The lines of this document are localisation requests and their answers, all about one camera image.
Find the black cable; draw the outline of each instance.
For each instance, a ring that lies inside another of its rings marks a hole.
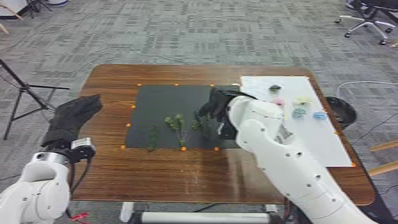
[[[76,190],[76,188],[77,188],[77,185],[79,185],[79,183],[81,183],[81,181],[83,181],[85,175],[86,175],[86,173],[88,173],[88,168],[90,168],[90,159],[86,159],[86,164],[85,164],[83,173],[81,173],[81,176],[79,176],[79,178],[77,178],[76,184],[74,184],[74,186],[72,186],[72,182],[74,182],[74,173],[76,173],[76,166],[74,166],[74,163],[70,163],[70,173],[69,173],[69,180],[67,180],[69,188],[70,188],[70,196],[72,196],[74,190]],[[70,219],[70,210],[69,210],[69,207],[67,207],[67,209],[65,209],[65,216],[67,216],[67,218]]]
[[[86,164],[85,164],[83,173],[81,173],[81,176],[79,176],[79,178],[77,178],[76,184],[74,184],[74,186],[72,186],[72,188],[70,188],[70,194],[72,194],[72,192],[74,192],[74,190],[76,190],[76,188],[77,188],[77,185],[81,184],[85,175],[86,175],[86,173],[88,173],[88,169],[90,169],[90,159],[86,159]]]
[[[21,176],[21,174],[15,174],[13,176],[1,178],[0,181],[8,180],[8,179],[12,179],[12,178],[15,178],[19,176]]]
[[[387,188],[385,192],[383,192],[380,195],[387,194],[387,193],[388,193],[388,190],[390,190],[394,187],[398,187],[398,184],[392,185],[392,186]]]
[[[358,140],[367,136],[367,134],[371,133],[371,131],[374,130],[374,128],[385,124],[385,122],[392,119],[392,117],[398,115],[398,113],[394,113],[388,118],[378,123],[378,125],[372,126],[372,128],[369,129],[369,131],[362,134],[362,136],[356,138],[355,142],[351,143],[351,145],[356,144]]]
[[[212,204],[209,204],[207,206],[204,206],[202,208],[198,208],[193,212],[200,212],[200,211],[204,211],[204,210],[209,209],[214,205],[220,205],[220,203],[212,203]]]

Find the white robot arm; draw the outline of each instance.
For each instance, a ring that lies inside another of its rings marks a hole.
[[[35,153],[19,180],[0,194],[0,224],[49,224],[63,214],[70,193],[83,179],[81,176],[69,189],[72,178],[67,183],[67,166],[74,171],[74,163],[85,159],[85,174],[95,154],[90,138],[76,140],[77,132],[99,110],[99,95],[79,97],[54,109],[40,145],[44,150]]]
[[[326,168],[282,126],[282,110],[246,96],[227,104],[236,143],[255,156],[269,182],[314,224],[374,224],[340,191]]]
[[[76,140],[70,149],[51,149],[33,154],[19,180],[0,194],[0,224],[53,223],[70,198],[67,165],[92,156],[90,138]]]

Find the tripod leg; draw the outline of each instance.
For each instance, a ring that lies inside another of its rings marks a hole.
[[[38,0],[38,4],[45,7],[47,11],[53,11],[45,5],[45,3],[42,3],[42,1]]]
[[[3,140],[6,140],[6,138],[8,138],[8,130],[10,130],[12,122],[13,122],[13,117],[15,117],[15,109],[19,106],[21,94],[22,94],[22,91],[19,90],[17,97],[15,97],[13,109],[12,109],[12,113],[10,113],[10,117],[8,117],[6,129],[5,129],[5,133],[3,133]]]

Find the office floor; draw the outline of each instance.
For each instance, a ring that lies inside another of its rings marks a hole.
[[[294,65],[312,70],[323,93],[333,95],[337,85],[348,81],[398,82],[398,49],[378,45],[371,28],[362,28],[351,39],[342,37],[353,22],[333,24],[340,14],[351,14],[342,0],[70,0],[53,12],[42,9],[33,19],[26,13],[24,21],[1,21],[10,35],[0,33],[0,55],[29,83],[70,87],[70,91],[56,92],[54,104],[77,96],[92,67],[104,63]],[[0,130],[15,93],[0,80]],[[398,88],[349,85],[340,96],[358,112],[344,133],[369,169],[398,159],[398,149],[367,151],[372,145],[398,139],[398,116],[356,141],[396,113]],[[21,105],[21,110],[35,106],[28,99]],[[0,140],[0,178],[21,172],[38,150],[47,117],[44,112],[17,121],[8,140]],[[0,182],[0,190],[12,181]],[[398,184],[398,172],[376,176],[372,181],[383,193]],[[381,197],[398,216],[398,188]],[[118,208],[120,203],[72,203],[76,213],[88,211],[90,223],[117,223]],[[197,208],[198,205],[149,204],[150,210]],[[209,211],[216,210],[259,212],[260,206],[225,205]]]

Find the cable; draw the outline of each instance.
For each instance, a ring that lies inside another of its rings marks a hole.
[[[12,178],[15,178],[19,176],[21,176],[21,174],[15,174],[13,176],[1,178],[0,181],[8,180],[8,179],[12,179]]]
[[[367,132],[362,134],[362,136],[356,138],[355,142],[351,143],[351,145],[356,144],[358,140],[365,137],[365,135],[371,133],[371,131],[374,130],[374,128],[385,124],[385,122],[392,119],[392,117],[398,115],[398,113],[394,113],[388,118],[372,126],[372,128],[367,130]]]
[[[81,173],[81,176],[79,176],[79,178],[77,178],[76,184],[74,184],[74,186],[72,186],[72,188],[70,188],[70,194],[74,193],[74,190],[76,190],[76,188],[77,188],[77,185],[81,184],[85,175],[86,175],[86,173],[88,173],[88,169],[90,169],[90,159],[86,159],[86,164],[85,164],[83,173]]]
[[[388,190],[390,190],[394,187],[398,187],[398,184],[392,185],[392,186],[387,188],[385,192],[383,192],[380,195],[385,195],[385,194],[388,193]]]
[[[86,159],[86,164],[85,164],[85,169],[83,169],[83,173],[81,173],[81,176],[77,178],[77,181],[76,181],[76,184],[72,186],[72,182],[74,182],[74,172],[76,172],[76,166],[74,166],[74,163],[70,162],[70,172],[69,172],[69,179],[67,179],[67,183],[69,183],[69,188],[70,188],[70,196],[72,196],[72,193],[74,193],[74,190],[77,188],[77,185],[81,184],[81,181],[83,181],[83,178],[85,178],[85,175],[88,173],[88,168],[90,168],[90,159]],[[69,207],[65,208],[65,216],[69,219],[72,219],[72,216],[70,216],[70,210],[69,210]]]
[[[191,211],[191,212],[200,212],[200,211],[204,211],[205,209],[209,209],[212,206],[216,206],[216,205],[220,205],[220,203],[212,203],[212,204],[209,204],[207,206],[204,206],[202,208],[198,208],[195,211]]]
[[[381,82],[381,81],[353,81],[353,82],[346,82],[335,88],[335,97],[337,98],[339,98],[339,89],[342,88],[342,86],[348,85],[348,84],[356,84],[356,83],[372,83],[372,84],[398,85],[396,82]]]

